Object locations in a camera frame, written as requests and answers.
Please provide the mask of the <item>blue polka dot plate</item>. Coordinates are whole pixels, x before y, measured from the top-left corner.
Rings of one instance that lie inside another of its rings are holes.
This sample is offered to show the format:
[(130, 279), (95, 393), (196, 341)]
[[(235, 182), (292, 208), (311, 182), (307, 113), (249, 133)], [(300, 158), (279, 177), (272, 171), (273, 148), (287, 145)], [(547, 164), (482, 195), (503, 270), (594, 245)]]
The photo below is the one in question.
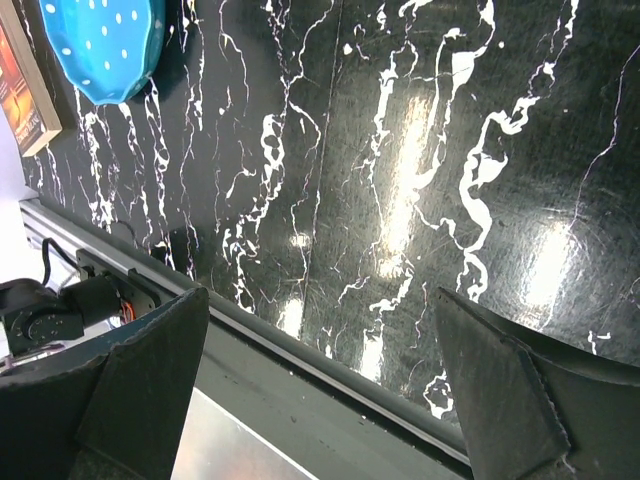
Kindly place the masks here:
[(93, 104), (123, 103), (150, 80), (164, 45), (164, 0), (49, 0), (39, 7), (66, 78)]

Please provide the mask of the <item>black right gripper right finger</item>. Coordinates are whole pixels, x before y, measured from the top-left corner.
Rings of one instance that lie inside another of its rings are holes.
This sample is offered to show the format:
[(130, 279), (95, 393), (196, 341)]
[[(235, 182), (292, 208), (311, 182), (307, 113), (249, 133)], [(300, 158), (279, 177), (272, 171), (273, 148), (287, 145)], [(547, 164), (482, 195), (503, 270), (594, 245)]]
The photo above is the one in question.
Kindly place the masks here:
[(637, 367), (443, 288), (435, 324), (475, 478), (638, 478)]

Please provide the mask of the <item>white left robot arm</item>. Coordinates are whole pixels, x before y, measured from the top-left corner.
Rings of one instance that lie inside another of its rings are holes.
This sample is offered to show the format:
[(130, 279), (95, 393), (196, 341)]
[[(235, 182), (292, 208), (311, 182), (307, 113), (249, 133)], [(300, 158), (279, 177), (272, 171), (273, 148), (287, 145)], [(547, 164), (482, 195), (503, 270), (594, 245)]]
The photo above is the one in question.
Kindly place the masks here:
[[(79, 281), (54, 290), (50, 251), (55, 250)], [(166, 298), (136, 269), (118, 269), (95, 253), (80, 249), (72, 259), (51, 238), (42, 242), (45, 267), (41, 281), (17, 279), (1, 285), (1, 332), (8, 352), (1, 356), (1, 371), (64, 349), (104, 321), (121, 326), (158, 308)]]

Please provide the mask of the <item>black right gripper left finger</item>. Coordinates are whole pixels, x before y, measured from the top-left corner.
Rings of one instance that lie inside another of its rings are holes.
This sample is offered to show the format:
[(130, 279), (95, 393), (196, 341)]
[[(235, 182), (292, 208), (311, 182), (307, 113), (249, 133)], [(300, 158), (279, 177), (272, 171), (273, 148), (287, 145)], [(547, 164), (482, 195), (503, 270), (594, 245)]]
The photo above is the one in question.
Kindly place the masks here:
[(3, 373), (2, 478), (170, 478), (208, 325), (195, 288)]

